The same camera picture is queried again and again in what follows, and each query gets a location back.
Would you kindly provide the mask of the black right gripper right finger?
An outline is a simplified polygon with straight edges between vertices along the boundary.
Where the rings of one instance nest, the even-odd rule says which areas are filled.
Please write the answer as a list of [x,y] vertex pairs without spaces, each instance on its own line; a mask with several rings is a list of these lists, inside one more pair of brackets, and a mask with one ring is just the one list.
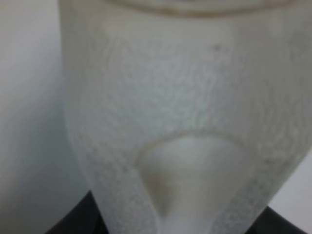
[[261,213],[250,227],[250,234],[306,234],[270,207]]

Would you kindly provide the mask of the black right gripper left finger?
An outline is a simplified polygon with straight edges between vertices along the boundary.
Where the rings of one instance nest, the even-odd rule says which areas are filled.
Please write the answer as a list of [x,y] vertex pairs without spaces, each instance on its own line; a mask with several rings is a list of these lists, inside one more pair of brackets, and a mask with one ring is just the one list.
[[107,234],[106,225],[100,215],[91,192],[47,234]]

